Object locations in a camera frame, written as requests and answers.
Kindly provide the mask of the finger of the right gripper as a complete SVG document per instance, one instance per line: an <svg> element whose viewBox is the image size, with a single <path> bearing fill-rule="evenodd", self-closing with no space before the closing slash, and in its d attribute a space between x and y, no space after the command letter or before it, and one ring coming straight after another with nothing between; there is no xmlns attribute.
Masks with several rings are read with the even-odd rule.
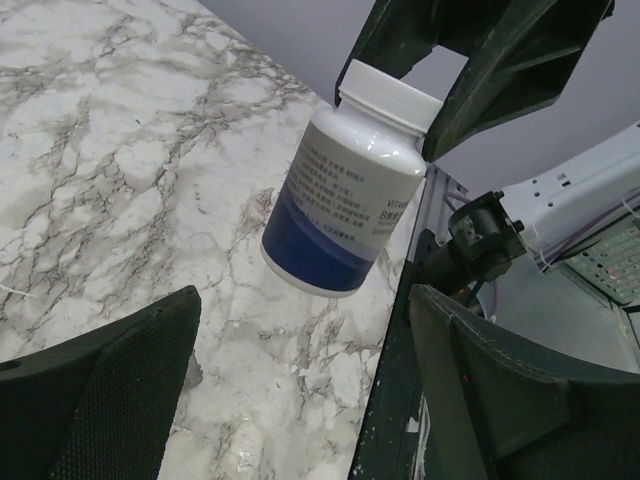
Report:
<svg viewBox="0 0 640 480"><path fill-rule="evenodd" d="M612 1L440 1L438 45L466 62L424 140L436 161L470 137L553 105Z"/></svg>
<svg viewBox="0 0 640 480"><path fill-rule="evenodd" d="M468 61L443 41L469 12L467 1L376 1L347 60L443 100Z"/></svg>

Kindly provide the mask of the white pill bottle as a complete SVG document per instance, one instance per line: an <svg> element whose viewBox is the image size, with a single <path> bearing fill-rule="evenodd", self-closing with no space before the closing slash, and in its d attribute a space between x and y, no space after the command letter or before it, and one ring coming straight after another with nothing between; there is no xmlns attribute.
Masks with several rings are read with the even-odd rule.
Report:
<svg viewBox="0 0 640 480"><path fill-rule="evenodd" d="M309 120L261 239L276 275L329 298L363 284L425 176L418 143L442 107L359 60L339 97Z"/></svg>

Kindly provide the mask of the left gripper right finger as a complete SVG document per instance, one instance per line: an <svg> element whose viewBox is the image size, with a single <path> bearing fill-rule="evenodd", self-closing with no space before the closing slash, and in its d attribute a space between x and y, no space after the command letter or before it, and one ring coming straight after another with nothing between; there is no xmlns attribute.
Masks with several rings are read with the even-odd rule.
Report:
<svg viewBox="0 0 640 480"><path fill-rule="evenodd" d="M440 479L635 479L639 377L556 352L427 285L409 319Z"/></svg>

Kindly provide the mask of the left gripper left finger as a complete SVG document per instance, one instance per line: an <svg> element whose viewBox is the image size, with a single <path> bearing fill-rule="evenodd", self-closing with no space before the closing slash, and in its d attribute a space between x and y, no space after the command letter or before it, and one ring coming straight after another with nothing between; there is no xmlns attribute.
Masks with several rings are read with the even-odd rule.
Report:
<svg viewBox="0 0 640 480"><path fill-rule="evenodd" d="M4 479L155 479L201 315L193 286L1 365Z"/></svg>

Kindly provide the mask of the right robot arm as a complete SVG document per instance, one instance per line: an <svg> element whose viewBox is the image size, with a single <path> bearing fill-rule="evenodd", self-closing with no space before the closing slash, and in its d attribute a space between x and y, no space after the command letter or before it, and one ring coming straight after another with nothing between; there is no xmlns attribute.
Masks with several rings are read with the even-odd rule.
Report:
<svg viewBox="0 0 640 480"><path fill-rule="evenodd" d="M393 78L436 46L465 57L425 133L433 163L473 135L552 105L610 1L378 1L350 52ZM639 134L608 142L537 177L486 193L450 217L450 240L418 260L414 280L453 296L478 290L523 255L552 262L639 186Z"/></svg>

